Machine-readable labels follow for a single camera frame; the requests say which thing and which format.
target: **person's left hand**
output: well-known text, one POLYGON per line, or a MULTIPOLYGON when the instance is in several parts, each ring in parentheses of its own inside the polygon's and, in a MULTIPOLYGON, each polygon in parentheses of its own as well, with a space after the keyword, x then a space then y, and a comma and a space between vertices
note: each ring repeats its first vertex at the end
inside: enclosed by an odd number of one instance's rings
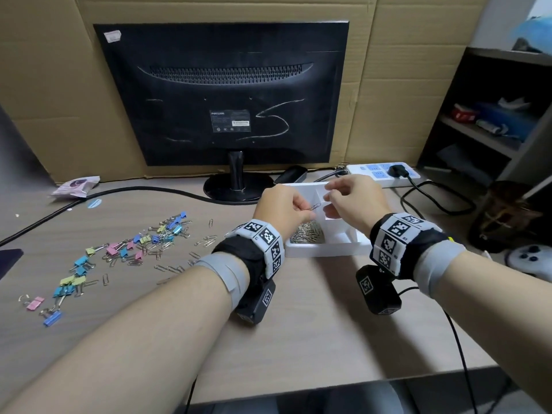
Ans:
POLYGON ((310 208, 309 202, 293 187, 277 184, 265 189, 253 218, 270 223, 285 241, 300 224, 315 218, 310 208))

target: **person's left arm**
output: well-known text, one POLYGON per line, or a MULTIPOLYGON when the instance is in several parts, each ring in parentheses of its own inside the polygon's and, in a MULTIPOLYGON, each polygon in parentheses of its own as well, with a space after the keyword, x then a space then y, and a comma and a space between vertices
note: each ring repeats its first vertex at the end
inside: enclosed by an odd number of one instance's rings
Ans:
MULTIPOLYGON (((295 189, 277 185, 265 190, 253 217, 287 238, 311 219, 309 207, 295 189)), ((231 311, 218 275, 192 267, 87 335, 1 413, 172 413, 231 311)))

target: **monitor stand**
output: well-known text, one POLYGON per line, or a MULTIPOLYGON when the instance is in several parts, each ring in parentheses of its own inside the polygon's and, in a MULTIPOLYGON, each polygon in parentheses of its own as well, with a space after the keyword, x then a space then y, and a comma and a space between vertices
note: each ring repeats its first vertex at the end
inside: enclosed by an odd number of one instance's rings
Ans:
POLYGON ((211 199, 227 202, 257 200, 263 191, 274 186, 268 174, 244 173, 244 152, 229 151, 229 174, 215 174, 207 179, 203 191, 211 199))

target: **shelf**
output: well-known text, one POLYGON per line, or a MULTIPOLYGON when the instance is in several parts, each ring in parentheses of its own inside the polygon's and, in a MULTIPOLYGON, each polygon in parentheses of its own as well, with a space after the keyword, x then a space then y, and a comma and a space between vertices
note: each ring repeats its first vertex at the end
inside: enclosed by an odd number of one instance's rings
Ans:
POLYGON ((520 149, 520 141, 512 138, 493 136, 475 124, 461 124, 444 115, 439 116, 439 120, 452 129, 456 129, 506 157, 514 158, 520 149))
POLYGON ((501 49, 486 49, 486 48, 467 48, 466 52, 471 55, 477 55, 477 56, 486 57, 486 58, 495 58, 497 60, 523 62, 526 64, 552 67, 552 56, 547 55, 545 53, 503 51, 501 49))

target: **power strip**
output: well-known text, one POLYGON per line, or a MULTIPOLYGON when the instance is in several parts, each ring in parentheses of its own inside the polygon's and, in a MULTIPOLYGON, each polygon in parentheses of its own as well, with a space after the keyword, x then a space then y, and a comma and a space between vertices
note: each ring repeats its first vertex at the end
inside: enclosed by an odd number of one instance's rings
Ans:
POLYGON ((387 171, 390 166, 400 164, 406 168, 406 171, 410 174, 410 178, 414 181, 421 181, 421 177, 414 169, 406 163, 376 163, 376 164, 350 164, 347 171, 350 174, 363 174, 369 175, 375 181, 382 185, 382 187, 409 187, 412 186, 410 181, 406 177, 391 177, 387 171))

